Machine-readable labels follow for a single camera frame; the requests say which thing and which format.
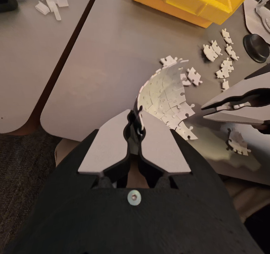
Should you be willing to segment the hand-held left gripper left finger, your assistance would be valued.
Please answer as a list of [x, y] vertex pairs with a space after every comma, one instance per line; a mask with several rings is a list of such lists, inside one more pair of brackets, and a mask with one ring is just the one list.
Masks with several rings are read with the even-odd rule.
[[117, 188], [126, 188], [131, 166], [130, 126], [133, 111], [127, 109], [95, 129], [82, 144], [86, 153], [78, 168], [80, 175], [107, 177]]

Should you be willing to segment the partly built puzzle ball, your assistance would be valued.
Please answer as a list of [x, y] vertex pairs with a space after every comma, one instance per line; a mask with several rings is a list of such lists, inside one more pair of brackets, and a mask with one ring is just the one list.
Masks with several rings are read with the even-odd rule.
[[171, 56], [161, 58], [162, 68], [140, 88], [133, 109], [138, 116], [140, 132], [144, 130], [146, 122], [142, 118], [142, 111], [145, 111], [176, 131], [184, 140], [198, 139], [192, 132], [193, 127], [187, 127], [184, 123], [187, 117], [195, 114], [195, 105], [187, 104], [185, 97], [184, 85], [187, 78], [182, 70], [188, 62]]

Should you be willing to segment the person's beige trousers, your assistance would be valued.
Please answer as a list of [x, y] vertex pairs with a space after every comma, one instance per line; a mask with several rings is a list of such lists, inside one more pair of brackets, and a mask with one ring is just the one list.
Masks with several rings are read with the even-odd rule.
[[[78, 141], [62, 139], [55, 149], [56, 166], [80, 144]], [[136, 155], [131, 161], [131, 171], [128, 174], [127, 187], [149, 188], [146, 179], [140, 174]], [[244, 223], [251, 221], [269, 221], [270, 190], [269, 186], [261, 186], [238, 178], [220, 175], [235, 209]]]

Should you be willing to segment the black round ball stand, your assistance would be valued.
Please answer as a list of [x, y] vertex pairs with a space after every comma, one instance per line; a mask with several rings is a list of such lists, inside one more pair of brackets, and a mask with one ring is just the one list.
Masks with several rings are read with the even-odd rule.
[[258, 34], [248, 34], [243, 38], [246, 53], [257, 63], [265, 63], [269, 57], [269, 45]]

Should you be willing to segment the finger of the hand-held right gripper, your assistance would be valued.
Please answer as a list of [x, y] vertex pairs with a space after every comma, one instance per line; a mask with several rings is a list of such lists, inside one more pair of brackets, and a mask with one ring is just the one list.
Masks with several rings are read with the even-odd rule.
[[265, 125], [270, 120], [270, 105], [252, 107], [248, 104], [223, 104], [215, 107], [211, 113], [205, 114], [204, 119], [217, 122], [231, 122], [249, 125]]
[[213, 97], [205, 103], [201, 110], [216, 108], [228, 102], [236, 102], [255, 93], [261, 93], [270, 89], [269, 71], [260, 75], [249, 75], [229, 89]]

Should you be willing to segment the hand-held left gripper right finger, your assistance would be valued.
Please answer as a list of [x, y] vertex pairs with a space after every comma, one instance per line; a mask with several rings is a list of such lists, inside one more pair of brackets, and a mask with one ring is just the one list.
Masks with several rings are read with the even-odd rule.
[[172, 132], [146, 111], [138, 115], [138, 168], [150, 188], [165, 176], [191, 173]]

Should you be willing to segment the puzzle pieces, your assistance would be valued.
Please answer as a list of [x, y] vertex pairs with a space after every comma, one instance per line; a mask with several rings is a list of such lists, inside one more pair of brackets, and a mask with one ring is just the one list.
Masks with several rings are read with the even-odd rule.
[[[226, 51], [228, 52], [228, 54], [230, 55], [230, 57], [234, 60], [238, 60], [239, 57], [236, 56], [235, 52], [232, 50], [231, 45], [233, 44], [231, 38], [230, 38], [230, 34], [229, 32], [227, 32], [226, 29], [222, 29], [221, 30], [221, 34], [225, 40], [225, 42], [227, 43], [227, 48]], [[218, 47], [217, 42], [216, 41], [211, 41], [212, 46], [204, 46], [204, 51], [206, 51], [206, 55], [211, 55], [210, 52], [208, 52], [208, 50], [213, 50], [214, 53], [216, 53], [217, 55], [221, 55], [221, 49], [220, 47]], [[224, 60], [221, 64], [221, 69], [216, 72], [217, 77], [218, 78], [223, 78], [223, 83], [222, 83], [222, 90], [225, 91], [227, 89], [229, 89], [229, 84], [228, 81], [226, 80], [226, 77], [228, 77], [227, 75], [223, 76], [222, 75], [222, 71], [225, 71], [224, 74], [228, 74], [229, 72], [231, 72], [231, 70], [233, 70], [234, 68], [232, 67], [232, 62], [229, 60], [229, 58], [227, 58], [226, 60]], [[187, 77], [185, 76], [185, 74], [180, 74], [181, 77], [181, 82], [183, 84], [183, 86], [189, 86], [191, 84], [191, 82], [195, 85], [198, 86], [199, 84], [202, 83], [201, 79], [201, 75], [198, 74], [196, 72], [196, 70], [192, 67], [191, 69], [187, 69]], [[233, 108], [233, 110], [237, 110], [241, 107], [245, 107], [245, 106], [251, 106], [251, 104], [249, 102], [243, 103], [243, 104], [237, 104], [237, 105], [222, 105], [220, 108], [218, 108], [218, 111], [220, 111], [221, 109], [230, 109], [231, 107]], [[175, 131], [185, 140], [193, 140], [193, 139], [197, 139], [197, 137], [192, 133], [192, 127], [191, 128], [187, 128], [186, 125], [184, 124], [183, 121], [180, 122], [179, 126], [175, 129]], [[242, 135], [234, 130], [231, 130], [230, 135], [229, 135], [229, 139], [228, 139], [228, 144], [229, 146], [232, 148], [232, 150], [240, 155], [245, 155], [248, 156], [248, 153], [251, 152], [251, 150], [249, 150], [247, 148], [247, 142], [245, 142], [243, 140]]]

